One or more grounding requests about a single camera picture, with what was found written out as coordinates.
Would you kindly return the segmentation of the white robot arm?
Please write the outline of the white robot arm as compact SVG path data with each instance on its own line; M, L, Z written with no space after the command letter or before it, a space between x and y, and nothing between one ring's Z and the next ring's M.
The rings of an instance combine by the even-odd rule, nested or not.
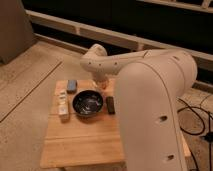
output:
M81 66L102 84L116 76L115 111L128 171L187 171L176 100L192 87L197 65L178 49L109 56L93 45Z

